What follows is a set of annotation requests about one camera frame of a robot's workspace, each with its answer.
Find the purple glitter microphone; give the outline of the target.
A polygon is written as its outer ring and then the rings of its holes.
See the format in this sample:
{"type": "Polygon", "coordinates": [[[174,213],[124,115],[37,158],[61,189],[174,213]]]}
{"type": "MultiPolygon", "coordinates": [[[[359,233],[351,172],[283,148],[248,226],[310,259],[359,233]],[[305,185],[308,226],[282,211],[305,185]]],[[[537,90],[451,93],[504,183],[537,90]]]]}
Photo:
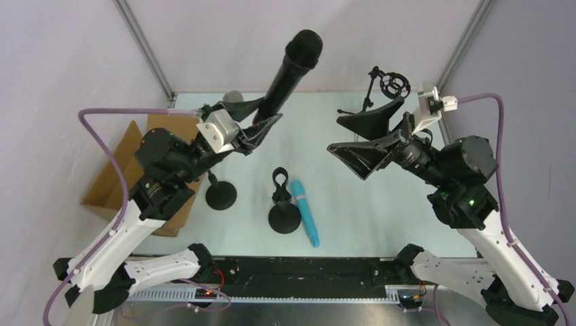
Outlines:
{"type": "Polygon", "coordinates": [[[222,101],[226,103],[240,103],[244,101],[244,96],[237,90],[230,90],[223,95],[222,101]]]}

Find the black round-base mic stand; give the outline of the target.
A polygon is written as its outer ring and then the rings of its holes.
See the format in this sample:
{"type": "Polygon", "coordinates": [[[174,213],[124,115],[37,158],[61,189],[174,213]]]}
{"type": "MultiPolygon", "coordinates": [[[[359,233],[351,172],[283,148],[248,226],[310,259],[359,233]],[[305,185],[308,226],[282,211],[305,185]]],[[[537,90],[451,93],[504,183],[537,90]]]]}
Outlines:
{"type": "Polygon", "coordinates": [[[228,181],[220,181],[211,170],[207,173],[210,186],[205,195],[206,203],[216,211],[230,208],[237,199],[236,188],[228,181]]]}

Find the teal blue microphone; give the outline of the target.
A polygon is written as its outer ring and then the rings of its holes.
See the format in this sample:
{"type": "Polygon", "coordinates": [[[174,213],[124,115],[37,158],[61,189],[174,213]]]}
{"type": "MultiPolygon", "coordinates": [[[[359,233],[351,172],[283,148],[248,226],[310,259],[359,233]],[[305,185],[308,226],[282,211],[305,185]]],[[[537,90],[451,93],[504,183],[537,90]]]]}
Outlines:
{"type": "Polygon", "coordinates": [[[314,248],[320,246],[319,233],[315,225],[312,212],[306,196],[306,191],[300,180],[293,180],[290,184],[292,194],[295,198],[297,207],[299,208],[302,222],[304,223],[305,233],[314,248]]]}

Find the black orange-ring microphone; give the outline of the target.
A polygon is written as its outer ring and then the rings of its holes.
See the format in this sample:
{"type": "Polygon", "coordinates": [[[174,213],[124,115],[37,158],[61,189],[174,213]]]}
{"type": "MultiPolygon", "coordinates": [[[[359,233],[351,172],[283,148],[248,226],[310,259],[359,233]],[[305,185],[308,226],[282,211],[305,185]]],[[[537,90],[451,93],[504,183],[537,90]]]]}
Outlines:
{"type": "Polygon", "coordinates": [[[302,78],[318,64],[323,49],[321,36],[313,30],[299,31],[286,45],[285,55],[263,101],[258,106],[253,124],[276,115],[302,78]]]}

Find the brown cardboard box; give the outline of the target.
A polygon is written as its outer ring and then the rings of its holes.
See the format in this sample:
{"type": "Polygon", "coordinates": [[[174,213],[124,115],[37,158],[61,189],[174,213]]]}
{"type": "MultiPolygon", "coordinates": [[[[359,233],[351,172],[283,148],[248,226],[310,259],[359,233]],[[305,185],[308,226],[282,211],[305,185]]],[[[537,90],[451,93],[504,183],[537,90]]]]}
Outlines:
{"type": "MultiPolygon", "coordinates": [[[[198,122],[199,119],[190,116],[148,115],[145,130],[165,128],[184,141],[190,142],[198,133],[196,127],[198,122]]],[[[113,152],[113,156],[125,176],[128,187],[132,187],[143,176],[143,169],[134,158],[134,153],[139,148],[142,137],[143,133],[138,124],[135,121],[131,121],[113,152]]],[[[179,230],[187,223],[203,179],[204,177],[200,176],[199,180],[188,184],[188,187],[194,191],[194,195],[181,207],[174,217],[154,232],[155,236],[178,236],[179,230]]],[[[90,187],[82,200],[82,205],[103,219],[111,221],[122,206],[122,198],[120,178],[112,163],[108,163],[90,187]]]]}

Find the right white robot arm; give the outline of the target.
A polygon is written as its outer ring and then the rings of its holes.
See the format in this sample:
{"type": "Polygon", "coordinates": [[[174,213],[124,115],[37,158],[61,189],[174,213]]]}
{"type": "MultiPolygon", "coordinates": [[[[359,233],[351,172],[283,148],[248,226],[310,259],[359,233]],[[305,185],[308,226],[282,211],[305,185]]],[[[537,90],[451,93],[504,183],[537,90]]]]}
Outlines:
{"type": "Polygon", "coordinates": [[[468,136],[436,149],[419,132],[461,100],[424,96],[417,111],[391,128],[390,118],[403,102],[396,98],[378,109],[339,117],[338,124],[361,141],[333,143],[328,151],[360,179],[396,163],[433,186],[427,199],[437,219],[466,238],[490,271],[466,268],[408,244],[395,258],[400,275],[459,293],[500,325],[554,325],[559,318],[570,325],[566,304],[574,286],[549,275],[526,251],[509,226],[503,195],[493,196],[486,188],[490,178],[501,178],[501,146],[468,136]]]}

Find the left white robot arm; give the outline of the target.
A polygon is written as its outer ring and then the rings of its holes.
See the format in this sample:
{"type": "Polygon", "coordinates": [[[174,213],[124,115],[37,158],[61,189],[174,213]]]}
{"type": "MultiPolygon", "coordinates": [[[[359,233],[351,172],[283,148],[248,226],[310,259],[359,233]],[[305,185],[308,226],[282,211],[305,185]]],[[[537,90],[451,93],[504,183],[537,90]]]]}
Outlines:
{"type": "Polygon", "coordinates": [[[58,290],[67,304],[88,298],[89,312],[102,314],[137,291],[177,279],[211,277],[213,258],[203,244],[145,261],[129,261],[128,256],[193,197],[190,183],[233,152],[252,153],[281,118],[283,103],[267,95],[184,110],[182,115],[198,119],[192,138],[165,128],[149,130],[134,153],[143,175],[133,186],[120,178],[122,206],[117,215],[79,255],[54,262],[58,290]]]}

